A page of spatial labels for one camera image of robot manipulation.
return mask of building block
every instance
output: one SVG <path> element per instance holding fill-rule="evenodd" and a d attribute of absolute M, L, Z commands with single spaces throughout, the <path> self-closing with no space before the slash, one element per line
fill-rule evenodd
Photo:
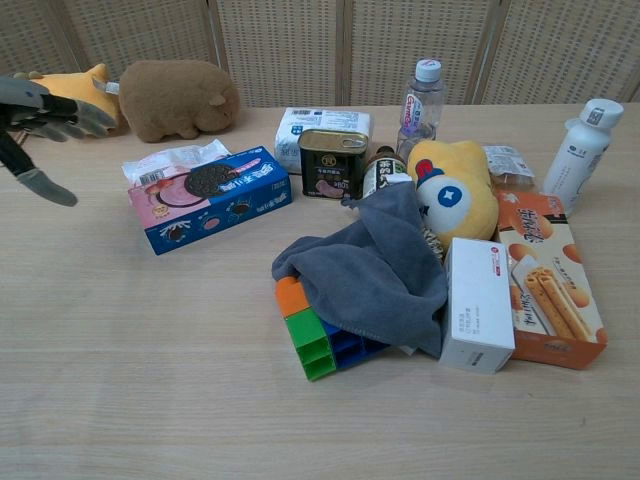
<path fill-rule="evenodd" d="M 295 277 L 285 277 L 276 283 L 276 299 L 302 368 L 311 381 L 360 363 L 388 347 L 318 317 Z"/>

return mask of white cap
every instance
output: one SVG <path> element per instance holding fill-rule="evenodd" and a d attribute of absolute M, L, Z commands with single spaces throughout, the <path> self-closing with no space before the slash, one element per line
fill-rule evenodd
<path fill-rule="evenodd" d="M 624 108 L 618 102 L 592 98 L 580 112 L 580 120 L 591 127 L 610 129 L 618 124 L 623 112 Z"/>
<path fill-rule="evenodd" d="M 416 79 L 420 82 L 437 82 L 440 80 L 442 65 L 432 58 L 423 58 L 416 63 Z"/>

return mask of white bottle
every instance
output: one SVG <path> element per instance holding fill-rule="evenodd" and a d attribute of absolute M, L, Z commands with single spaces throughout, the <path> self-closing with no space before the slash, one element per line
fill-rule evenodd
<path fill-rule="evenodd" d="M 547 173 L 542 193 L 560 197 L 570 215 L 582 188 L 598 166 L 611 143 L 611 129 L 624 109 L 613 100 L 594 98 L 580 112 L 580 118 L 567 120 L 568 130 L 560 150 Z"/>
<path fill-rule="evenodd" d="M 423 58 L 416 63 L 415 76 L 407 82 L 396 145 L 396 153 L 405 162 L 416 143 L 436 138 L 446 92 L 441 70 L 440 62 Z"/>

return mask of table surface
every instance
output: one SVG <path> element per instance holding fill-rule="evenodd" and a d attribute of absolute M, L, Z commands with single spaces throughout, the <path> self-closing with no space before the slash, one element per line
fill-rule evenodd
<path fill-rule="evenodd" d="M 543 178 L 580 108 L 447 106 L 440 138 L 513 145 Z M 394 142 L 398 107 L 357 109 Z M 282 113 L 245 110 L 217 137 L 272 149 Z M 637 478 L 640 104 L 571 217 L 610 339 L 585 371 L 478 376 L 389 349 L 307 382 L 271 262 L 353 212 L 295 177 L 293 204 L 157 257 L 120 165 L 192 143 L 28 139 L 71 209 L 0 170 L 0 478 Z"/>

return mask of gray cloth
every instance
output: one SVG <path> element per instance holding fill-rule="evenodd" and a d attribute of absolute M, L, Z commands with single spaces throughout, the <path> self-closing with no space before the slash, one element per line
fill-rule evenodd
<path fill-rule="evenodd" d="M 360 219 L 326 238 L 303 237 L 275 259 L 273 278 L 300 276 L 309 303 L 338 328 L 440 356 L 434 313 L 446 274 L 427 246 L 413 182 L 359 201 Z"/>

